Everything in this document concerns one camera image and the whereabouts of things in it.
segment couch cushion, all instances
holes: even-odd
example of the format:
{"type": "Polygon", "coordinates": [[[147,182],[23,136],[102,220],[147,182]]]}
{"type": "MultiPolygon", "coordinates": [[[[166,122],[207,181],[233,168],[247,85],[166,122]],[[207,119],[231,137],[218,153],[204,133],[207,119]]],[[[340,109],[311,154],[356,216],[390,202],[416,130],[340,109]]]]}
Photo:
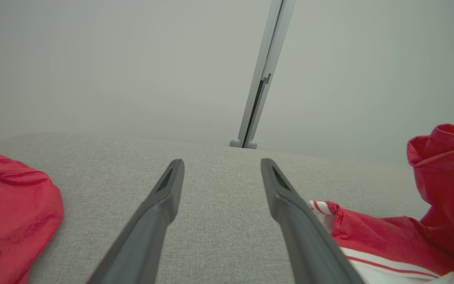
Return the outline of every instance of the couch cushion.
{"type": "Polygon", "coordinates": [[[306,200],[332,200],[376,217],[421,218],[409,166],[290,153],[93,135],[41,133],[0,142],[0,154],[46,172],[65,217],[33,264],[29,283],[84,283],[173,159],[183,159],[180,208],[169,226],[157,283],[293,283],[271,218],[260,159],[272,158],[306,200]]]}

